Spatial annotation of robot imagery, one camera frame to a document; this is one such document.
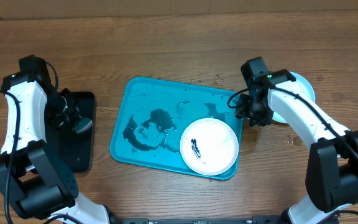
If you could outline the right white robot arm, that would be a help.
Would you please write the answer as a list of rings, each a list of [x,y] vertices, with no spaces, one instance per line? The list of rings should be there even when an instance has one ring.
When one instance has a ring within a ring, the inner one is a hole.
[[[263,58],[241,67],[247,87],[234,94],[236,118],[249,126],[270,125],[279,114],[309,149],[307,194],[281,215],[253,217],[253,223],[338,223],[342,214],[358,215],[358,130],[327,115],[310,100],[288,70],[270,71]]]

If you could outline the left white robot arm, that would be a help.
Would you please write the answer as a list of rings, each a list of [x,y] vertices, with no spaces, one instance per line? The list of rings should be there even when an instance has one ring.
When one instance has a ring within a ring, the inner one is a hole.
[[[75,175],[91,169],[96,98],[60,90],[57,72],[29,55],[4,77],[7,133],[0,152],[0,192],[6,214],[45,223],[119,223],[105,205],[80,193]]]

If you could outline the white plate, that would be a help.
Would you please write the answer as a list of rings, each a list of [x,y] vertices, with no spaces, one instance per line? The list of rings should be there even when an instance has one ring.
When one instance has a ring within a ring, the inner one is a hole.
[[[225,122],[202,118],[191,123],[180,139],[185,164],[201,175],[214,176],[228,171],[236,162],[239,141]]]

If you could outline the light blue plate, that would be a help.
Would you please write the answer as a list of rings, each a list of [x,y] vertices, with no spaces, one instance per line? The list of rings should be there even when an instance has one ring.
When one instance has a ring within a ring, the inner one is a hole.
[[[301,76],[301,75],[299,75],[299,74],[297,74],[295,72],[290,72],[290,73],[296,78],[296,81],[300,85],[300,88],[302,89],[302,92],[311,101],[316,102],[315,92],[314,92],[314,89],[311,86],[310,82],[307,79],[305,79],[303,76]],[[276,112],[273,113],[272,119],[275,122],[282,123],[282,124],[287,124],[287,121]]]

